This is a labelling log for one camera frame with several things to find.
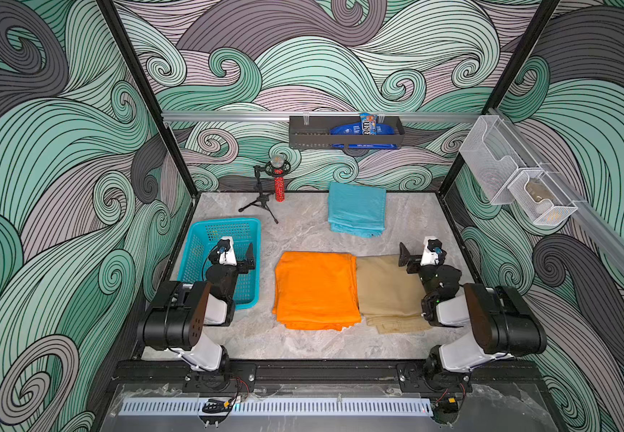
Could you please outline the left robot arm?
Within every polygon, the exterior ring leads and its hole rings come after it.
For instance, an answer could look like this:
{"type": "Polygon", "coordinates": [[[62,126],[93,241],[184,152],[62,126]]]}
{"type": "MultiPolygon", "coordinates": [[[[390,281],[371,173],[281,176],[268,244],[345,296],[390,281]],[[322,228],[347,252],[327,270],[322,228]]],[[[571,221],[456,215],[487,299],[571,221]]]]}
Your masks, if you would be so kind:
{"type": "Polygon", "coordinates": [[[194,372],[223,373],[229,362],[227,349],[203,329],[232,323],[238,277],[256,270],[254,246],[250,244],[245,258],[238,260],[233,240],[224,237],[209,252],[208,261],[211,266],[202,281],[160,283],[137,325],[137,339],[144,347],[182,360],[194,372]]]}

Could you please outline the teal pants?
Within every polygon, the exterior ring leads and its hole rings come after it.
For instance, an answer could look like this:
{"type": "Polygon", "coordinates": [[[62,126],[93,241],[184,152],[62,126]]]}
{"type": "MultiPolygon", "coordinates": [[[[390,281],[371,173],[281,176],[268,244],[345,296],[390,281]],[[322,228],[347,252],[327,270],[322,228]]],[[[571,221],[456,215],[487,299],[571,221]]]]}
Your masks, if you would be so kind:
{"type": "Polygon", "coordinates": [[[331,183],[328,222],[333,232],[371,239],[385,230],[387,191],[378,187],[331,183]]]}

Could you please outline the orange pants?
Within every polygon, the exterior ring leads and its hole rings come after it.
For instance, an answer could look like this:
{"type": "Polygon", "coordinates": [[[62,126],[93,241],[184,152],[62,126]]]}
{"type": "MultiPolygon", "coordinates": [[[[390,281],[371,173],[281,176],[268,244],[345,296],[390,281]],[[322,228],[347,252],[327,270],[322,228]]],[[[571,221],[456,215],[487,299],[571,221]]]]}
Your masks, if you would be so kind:
{"type": "Polygon", "coordinates": [[[293,330],[336,330],[361,322],[356,257],[287,251],[275,268],[277,322],[293,330]]]}

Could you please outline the beige pants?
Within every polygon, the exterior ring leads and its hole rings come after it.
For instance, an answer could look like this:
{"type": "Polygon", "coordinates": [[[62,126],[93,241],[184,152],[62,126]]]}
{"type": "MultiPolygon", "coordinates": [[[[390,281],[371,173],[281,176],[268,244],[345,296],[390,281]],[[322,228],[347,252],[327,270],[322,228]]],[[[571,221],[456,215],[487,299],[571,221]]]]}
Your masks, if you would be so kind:
{"type": "Polygon", "coordinates": [[[398,255],[358,257],[356,264],[359,309],[368,326],[379,334],[432,329],[422,317],[423,285],[398,266],[398,255]]]}

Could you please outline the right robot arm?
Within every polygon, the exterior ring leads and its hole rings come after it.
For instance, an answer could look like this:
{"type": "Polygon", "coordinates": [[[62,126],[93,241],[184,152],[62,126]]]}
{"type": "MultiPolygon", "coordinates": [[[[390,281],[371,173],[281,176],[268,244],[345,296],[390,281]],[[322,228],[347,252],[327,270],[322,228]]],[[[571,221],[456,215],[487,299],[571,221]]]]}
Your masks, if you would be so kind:
{"type": "Polygon", "coordinates": [[[422,318],[433,327],[469,329],[431,349],[423,368],[429,387],[465,387],[472,371],[483,365],[544,353],[544,327],[517,289],[463,284],[463,272],[445,263],[447,252],[437,238],[427,238],[420,254],[410,253],[402,242],[398,250],[398,266],[417,275],[424,288],[422,318]]]}

